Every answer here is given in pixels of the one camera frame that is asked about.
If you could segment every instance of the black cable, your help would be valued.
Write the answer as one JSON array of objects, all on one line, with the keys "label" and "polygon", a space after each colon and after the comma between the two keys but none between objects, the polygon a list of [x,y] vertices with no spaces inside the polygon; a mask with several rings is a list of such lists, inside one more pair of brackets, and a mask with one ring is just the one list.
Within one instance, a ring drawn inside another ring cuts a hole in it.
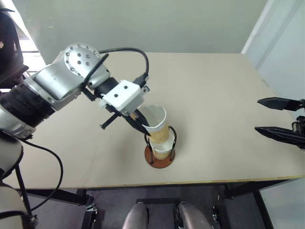
[{"label": "black cable", "polygon": [[85,89],[88,81],[90,80],[90,77],[93,75],[93,73],[95,73],[95,71],[103,64],[103,62],[107,59],[107,57],[109,56],[109,54],[105,54],[100,61],[97,62],[97,64],[91,69],[91,71],[88,73],[88,75],[86,76],[86,78],[84,79],[83,85],[82,85],[82,89]]},{"label": "black cable", "polygon": [[19,186],[20,186],[20,191],[21,191],[21,194],[22,194],[24,206],[25,206],[25,208],[28,212],[28,215],[31,216],[32,215],[31,207],[30,207],[27,191],[25,190],[25,186],[24,186],[24,183],[23,183],[23,180],[22,180],[19,165],[16,165],[15,170],[16,170],[16,175],[17,175]]},{"label": "black cable", "polygon": [[49,194],[49,196],[48,196],[47,198],[45,198],[40,204],[36,205],[35,207],[33,207],[33,208],[31,209],[31,211],[34,211],[35,209],[37,209],[37,208],[39,208],[41,205],[43,205],[45,202],[47,202],[47,201],[53,196],[53,194],[58,190],[59,186],[61,185],[61,181],[62,181],[62,177],[63,177],[63,166],[62,166],[62,162],[61,162],[61,159],[59,158],[59,156],[58,156],[56,153],[54,153],[52,150],[47,149],[47,148],[42,147],[42,146],[35,145],[35,144],[33,144],[33,143],[31,143],[31,142],[28,142],[28,141],[26,141],[26,140],[23,140],[23,139],[20,139],[20,141],[22,141],[22,142],[24,142],[24,143],[26,143],[26,144],[28,144],[28,145],[30,145],[30,146],[33,146],[33,147],[36,147],[36,148],[38,148],[38,149],[42,149],[42,150],[45,150],[45,151],[49,152],[49,153],[52,154],[54,157],[56,157],[56,159],[58,160],[59,165],[60,165],[60,167],[61,167],[61,175],[60,175],[60,178],[59,178],[59,181],[58,181],[58,184],[57,184],[56,188],[55,188],[55,189]]},{"label": "black cable", "polygon": [[106,49],[106,50],[101,50],[99,51],[100,54],[102,53],[107,53],[107,52],[120,52],[120,51],[132,51],[132,52],[138,52],[142,54],[142,56],[145,59],[145,64],[146,64],[146,69],[145,69],[145,77],[148,76],[148,71],[149,71],[149,62],[148,62],[148,57],[144,51],[141,49],[136,49],[136,48],[114,48],[114,49]]}]

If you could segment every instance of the table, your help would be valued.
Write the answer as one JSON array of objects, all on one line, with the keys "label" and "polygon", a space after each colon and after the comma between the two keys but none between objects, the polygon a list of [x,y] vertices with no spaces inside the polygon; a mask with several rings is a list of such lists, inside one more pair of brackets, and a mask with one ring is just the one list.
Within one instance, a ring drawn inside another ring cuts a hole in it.
[{"label": "table", "polygon": [[[258,99],[275,94],[242,54],[148,53],[151,91],[177,132],[176,158],[155,169],[144,159],[143,134],[122,118],[106,130],[111,114],[81,95],[37,127],[31,142],[56,152],[64,165],[61,188],[223,183],[304,177],[305,154],[296,146],[260,135],[255,126],[290,128],[287,111],[268,109]],[[105,62],[118,80],[144,71],[137,53],[111,53]],[[57,161],[24,146],[20,163],[27,189],[53,188]],[[18,187],[14,175],[4,180]]]}]

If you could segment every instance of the paper cup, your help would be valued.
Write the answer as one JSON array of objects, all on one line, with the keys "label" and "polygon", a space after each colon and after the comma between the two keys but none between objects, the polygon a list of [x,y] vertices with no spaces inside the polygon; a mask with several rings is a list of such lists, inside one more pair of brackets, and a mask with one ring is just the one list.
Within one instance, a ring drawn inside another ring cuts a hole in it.
[{"label": "paper cup", "polygon": [[143,125],[143,127],[149,132],[151,142],[161,144],[167,141],[169,130],[165,108],[158,105],[145,105],[141,106],[139,110],[149,124],[149,126]]},{"label": "paper cup", "polygon": [[175,140],[175,136],[173,131],[171,130],[169,132],[169,137],[165,142],[161,144],[150,142],[154,156],[159,160],[166,159],[172,151],[174,140]]}]

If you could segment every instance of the black table leg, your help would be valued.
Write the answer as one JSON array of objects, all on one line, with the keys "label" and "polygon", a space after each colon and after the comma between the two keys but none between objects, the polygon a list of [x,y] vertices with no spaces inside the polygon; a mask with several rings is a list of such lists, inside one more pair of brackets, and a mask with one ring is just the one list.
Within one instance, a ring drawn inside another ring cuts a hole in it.
[{"label": "black table leg", "polygon": [[98,210],[95,207],[95,204],[91,204],[86,207],[84,218],[82,220],[81,229],[94,228],[94,223],[96,222],[96,218],[97,218],[97,212]]},{"label": "black table leg", "polygon": [[274,229],[272,221],[271,221],[269,213],[268,213],[268,210],[267,210],[264,200],[262,198],[261,192],[255,191],[255,192],[253,192],[253,195],[254,195],[256,204],[258,206],[258,210],[261,213],[261,217],[262,217],[263,223],[265,225],[265,228]]},{"label": "black table leg", "polygon": [[[27,189],[27,194],[29,196],[47,197],[52,191],[53,189]],[[75,194],[59,189],[53,194],[51,199],[70,204],[85,205],[87,202],[90,203],[92,201],[91,196],[86,194],[86,192],[86,189],[78,189]]]},{"label": "black table leg", "polygon": [[226,189],[224,191],[224,196],[226,198],[234,198],[248,193],[253,193],[262,188],[276,185],[284,181],[288,181],[288,180],[251,181],[231,189]]}]

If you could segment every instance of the gray carpet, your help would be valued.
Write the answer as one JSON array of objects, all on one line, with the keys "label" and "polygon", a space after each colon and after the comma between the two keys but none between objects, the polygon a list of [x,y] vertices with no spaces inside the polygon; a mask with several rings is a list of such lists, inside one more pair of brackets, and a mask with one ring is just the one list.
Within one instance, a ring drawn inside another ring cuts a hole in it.
[{"label": "gray carpet", "polygon": [[[252,194],[232,200],[217,199],[223,186],[173,186],[116,188],[92,191],[94,203],[99,208],[95,229],[121,229],[124,220],[138,198],[180,198],[195,205],[213,225],[212,206],[225,205],[232,229],[263,229],[264,225]],[[30,197],[31,206],[41,198]],[[147,205],[150,211],[149,229],[173,229],[173,206],[169,204]],[[84,206],[50,200],[35,210],[39,224],[37,229],[80,229]]]}]

